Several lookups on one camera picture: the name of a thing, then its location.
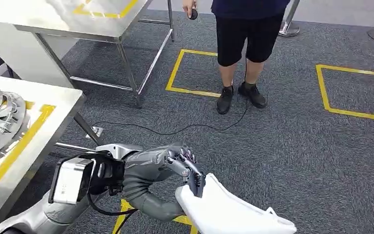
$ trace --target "table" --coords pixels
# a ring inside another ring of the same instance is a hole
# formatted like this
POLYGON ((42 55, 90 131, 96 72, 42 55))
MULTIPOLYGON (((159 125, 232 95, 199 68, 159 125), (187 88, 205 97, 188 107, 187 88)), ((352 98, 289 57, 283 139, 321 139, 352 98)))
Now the table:
POLYGON ((174 41, 171 0, 167 0, 169 21, 139 19, 151 1, 0 0, 0 22, 12 24, 21 31, 32 32, 68 80, 131 91, 136 98, 137 106, 141 107, 140 94, 168 39, 171 37, 174 41), (165 40, 143 81, 138 86, 122 45, 126 32, 137 21, 169 25, 165 40), (130 87, 71 76, 45 41, 43 34, 115 43, 123 58, 130 87))
POLYGON ((16 146, 0 158, 1 222, 67 124, 73 118, 77 120, 77 111, 85 96, 77 89, 3 77, 0 77, 0 89, 21 95, 29 103, 29 115, 36 116, 36 121, 16 146))

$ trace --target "hand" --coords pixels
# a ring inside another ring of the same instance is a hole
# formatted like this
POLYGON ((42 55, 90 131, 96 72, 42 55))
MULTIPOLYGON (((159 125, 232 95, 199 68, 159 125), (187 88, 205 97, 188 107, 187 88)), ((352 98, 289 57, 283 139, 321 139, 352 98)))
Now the hand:
POLYGON ((191 10, 197 8, 197 0, 183 0, 183 10, 187 13, 188 18, 191 18, 191 10))

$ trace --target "yellow tape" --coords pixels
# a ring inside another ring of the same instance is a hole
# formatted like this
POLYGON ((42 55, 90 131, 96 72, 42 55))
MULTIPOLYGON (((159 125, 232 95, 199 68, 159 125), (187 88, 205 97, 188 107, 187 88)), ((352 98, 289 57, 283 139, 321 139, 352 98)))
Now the yellow tape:
MULTIPOLYGON (((121 212, 127 211, 129 209, 134 209, 134 207, 132 207, 126 200, 121 199, 121 212)), ((117 221, 115 223, 114 229, 112 230, 112 234, 115 234, 115 232, 117 231, 117 229, 123 223, 124 218, 125 218, 125 215, 120 215, 117 218, 117 221)), ((190 225, 191 226, 190 234, 198 234, 197 228, 193 226, 192 222, 189 220, 189 218, 187 216, 185 216, 185 215, 179 216, 179 217, 173 219, 173 221, 178 222, 178 223, 183 223, 183 224, 190 225)))
MULTIPOLYGON (((32 105, 33 103, 27 102, 27 106, 31 107, 32 105)), ((12 150, 12 152, 6 157, 6 159, 0 165, 0 179, 2 179, 2 177, 8 171, 8 169, 11 167, 12 163, 14 163, 17 160, 18 156, 22 153, 25 147, 29 144, 29 142, 32 140, 32 138, 35 136, 35 134, 38 132, 38 130, 41 128, 44 122, 48 119, 48 117, 51 115, 54 109, 55 109, 55 106, 50 106, 50 105, 43 105, 41 107, 40 111, 42 113, 39 116, 39 118, 34 122, 34 124, 32 124, 32 126, 25 133, 22 139, 17 143, 15 148, 12 150)))
POLYGON ((319 80, 319 88, 320 88, 320 93, 322 95, 323 106, 324 106, 325 110, 327 110, 331 113, 336 113, 336 114, 341 114, 341 115, 349 115, 349 116, 355 116, 355 117, 374 119, 373 114, 347 111, 347 110, 341 110, 341 109, 336 109, 336 108, 330 107, 328 95, 327 95, 327 92, 326 92, 326 86, 325 86, 325 82, 324 82, 324 79, 323 79, 323 73, 322 73, 323 68, 330 69, 330 70, 336 70, 336 71, 343 71, 343 72, 353 72, 353 73, 367 74, 367 75, 374 75, 374 72, 352 69, 352 68, 346 68, 346 67, 329 66, 329 65, 323 65, 323 64, 317 64, 316 65, 316 72, 318 73, 318 80, 319 80))
POLYGON ((94 11, 85 11, 84 7, 89 4, 91 0, 85 0, 85 4, 79 5, 77 8, 73 10, 74 14, 79 15, 90 15, 90 16, 96 16, 96 17, 106 17, 106 18, 124 18, 125 15, 130 12, 132 7, 138 2, 138 0, 131 0, 128 5, 119 13, 101 13, 101 12, 94 12, 94 11))
POLYGON ((215 97, 215 98, 220 97, 220 94, 217 94, 217 93, 211 93, 211 92, 206 92, 206 91, 198 91, 198 90, 188 90, 188 89, 173 87, 174 79, 175 79, 175 76, 177 75, 177 71, 180 67, 180 63, 183 60, 184 53, 207 55, 207 56, 217 56, 217 53, 213 53, 213 52, 187 50, 187 49, 180 50, 180 53, 179 53, 178 58, 175 62, 173 71, 171 72, 170 78, 168 79, 166 90, 167 91, 173 91, 173 92, 179 92, 179 93, 185 93, 185 94, 195 94, 195 95, 209 96, 209 97, 215 97))
POLYGON ((26 101, 26 102, 25 102, 25 108, 26 108, 27 110, 31 110, 32 107, 33 107, 34 105, 35 105, 34 102, 31 102, 31 101, 26 101))

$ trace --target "black controller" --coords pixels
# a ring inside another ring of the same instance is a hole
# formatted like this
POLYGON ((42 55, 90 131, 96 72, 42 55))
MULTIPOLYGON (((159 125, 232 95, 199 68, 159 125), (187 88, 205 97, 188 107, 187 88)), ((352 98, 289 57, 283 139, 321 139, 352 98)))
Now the black controller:
POLYGON ((196 9, 192 9, 191 10, 190 20, 195 20, 195 19, 197 19, 198 16, 199 16, 199 13, 197 12, 197 10, 196 9))

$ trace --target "gray carpet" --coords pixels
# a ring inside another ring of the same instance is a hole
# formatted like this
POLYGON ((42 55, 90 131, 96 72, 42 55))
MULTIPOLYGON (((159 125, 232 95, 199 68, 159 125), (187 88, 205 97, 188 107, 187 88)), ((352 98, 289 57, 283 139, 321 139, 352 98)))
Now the gray carpet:
MULTIPOLYGON (((153 19, 166 12, 148 11, 153 19)), ((80 111, 89 123, 107 120, 139 124, 168 133, 193 123, 223 128, 237 121, 245 100, 233 98, 230 112, 221 116, 213 97, 165 91, 180 49, 215 52, 213 15, 196 21, 174 13, 176 42, 169 43, 158 60, 143 94, 143 108, 134 108, 131 93, 78 83, 88 100, 80 111)), ((192 127, 179 134, 160 136, 127 126, 100 124, 109 143, 139 144, 151 148, 178 140, 199 156, 201 167, 242 199, 293 221, 303 234, 374 234, 374 120, 332 114, 323 108, 316 64, 374 71, 374 40, 368 28, 300 22, 301 33, 278 38, 274 53, 261 75, 259 87, 269 107, 249 107, 243 120, 227 131, 192 127)), ((138 81, 147 71, 167 28, 137 24, 125 39, 132 70, 138 81)), ((114 45, 80 41, 64 58, 74 76, 127 84, 114 45)), ((243 79, 243 59, 235 79, 243 79)), ((334 108, 374 114, 374 76, 325 70, 324 80, 334 108)), ((217 92, 220 79, 216 57, 187 54, 174 86, 217 92)), ((93 147, 72 123, 62 142, 93 147)), ((55 162, 76 152, 54 149, 12 211, 25 209, 49 187, 55 162)), ((155 184, 153 191, 168 199, 180 180, 155 184)), ((100 206, 119 209, 119 197, 100 206)), ((111 233, 114 217, 90 210, 67 233, 111 233)), ((189 227, 161 223, 142 214, 129 219, 124 234, 186 234, 189 227)))

